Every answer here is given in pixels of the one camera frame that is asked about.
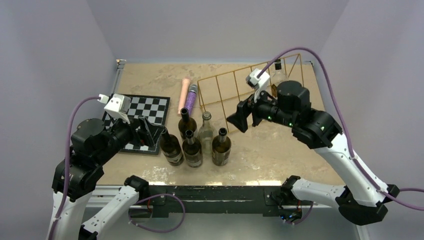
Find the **clear square liquor bottle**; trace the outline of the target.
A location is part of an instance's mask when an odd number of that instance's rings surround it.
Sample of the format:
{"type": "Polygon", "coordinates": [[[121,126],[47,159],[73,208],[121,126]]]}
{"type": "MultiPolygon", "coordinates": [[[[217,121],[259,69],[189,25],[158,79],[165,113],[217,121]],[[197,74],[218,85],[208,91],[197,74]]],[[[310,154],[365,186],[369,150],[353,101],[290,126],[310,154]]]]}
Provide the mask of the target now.
{"type": "Polygon", "coordinates": [[[281,59],[278,58],[274,62],[274,74],[270,78],[271,81],[271,95],[276,98],[278,96],[278,85],[281,82],[288,81],[289,78],[286,72],[283,70],[281,59]]]}

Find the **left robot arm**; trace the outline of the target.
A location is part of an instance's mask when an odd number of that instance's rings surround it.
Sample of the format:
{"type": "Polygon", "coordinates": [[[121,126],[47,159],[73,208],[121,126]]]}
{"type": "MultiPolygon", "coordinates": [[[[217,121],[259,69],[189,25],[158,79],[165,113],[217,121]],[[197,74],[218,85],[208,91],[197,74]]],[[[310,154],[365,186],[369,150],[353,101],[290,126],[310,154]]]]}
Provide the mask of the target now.
{"type": "Polygon", "coordinates": [[[104,175],[103,166],[127,144],[154,147],[165,127],[152,124],[146,117],[122,119],[107,128],[98,118],[81,122],[71,135],[71,146],[60,162],[52,181],[53,211],[48,240],[100,240],[105,231],[131,205],[142,205],[149,199],[149,183],[135,175],[96,215],[83,221],[88,201],[97,182],[104,175]]]}

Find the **clear glass bottle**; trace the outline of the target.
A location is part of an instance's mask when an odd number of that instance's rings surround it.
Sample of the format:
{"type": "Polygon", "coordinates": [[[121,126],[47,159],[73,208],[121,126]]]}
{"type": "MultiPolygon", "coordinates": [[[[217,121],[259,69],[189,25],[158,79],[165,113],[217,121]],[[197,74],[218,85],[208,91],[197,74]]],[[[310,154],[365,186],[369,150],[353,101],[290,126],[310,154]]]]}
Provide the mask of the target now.
{"type": "Polygon", "coordinates": [[[212,141],[215,135],[215,128],[211,124],[212,114],[205,111],[202,114],[202,126],[198,131],[198,138],[201,142],[202,153],[210,155],[212,153],[212,141]]]}

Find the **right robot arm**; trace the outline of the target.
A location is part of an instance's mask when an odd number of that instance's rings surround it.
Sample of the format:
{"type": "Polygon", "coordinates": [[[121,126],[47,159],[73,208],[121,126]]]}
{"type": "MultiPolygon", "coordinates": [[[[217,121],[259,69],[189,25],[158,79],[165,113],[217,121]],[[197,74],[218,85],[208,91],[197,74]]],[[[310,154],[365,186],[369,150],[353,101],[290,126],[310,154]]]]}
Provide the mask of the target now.
{"type": "Polygon", "coordinates": [[[280,188],[283,203],[310,201],[336,208],[349,222],[364,226],[381,222],[388,208],[386,203],[400,193],[394,184],[386,184],[364,166],[358,157],[351,157],[347,136],[329,113],[311,107],[310,92],[299,82],[289,80],[277,86],[277,96],[266,91],[239,102],[236,112],[227,117],[241,132],[267,120],[291,129],[292,135],[319,154],[341,177],[342,186],[308,181],[292,175],[280,188]]]}

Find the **gold wire wine rack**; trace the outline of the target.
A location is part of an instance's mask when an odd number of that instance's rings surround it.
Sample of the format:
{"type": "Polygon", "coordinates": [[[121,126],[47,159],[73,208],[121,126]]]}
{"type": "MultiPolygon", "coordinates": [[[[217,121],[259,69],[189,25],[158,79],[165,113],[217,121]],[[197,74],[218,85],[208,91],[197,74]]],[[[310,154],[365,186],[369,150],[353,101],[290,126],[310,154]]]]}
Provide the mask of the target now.
{"type": "MultiPolygon", "coordinates": [[[[300,53],[282,57],[280,61],[285,79],[298,81],[304,86],[308,72],[312,69],[311,63],[305,61],[300,53]]],[[[203,112],[209,111],[217,117],[217,128],[223,125],[230,133],[238,131],[227,121],[227,117],[235,112],[235,105],[238,102],[255,92],[246,84],[245,77],[255,69],[263,69],[267,64],[267,62],[240,64],[235,69],[197,81],[200,109],[203,112]]]]}

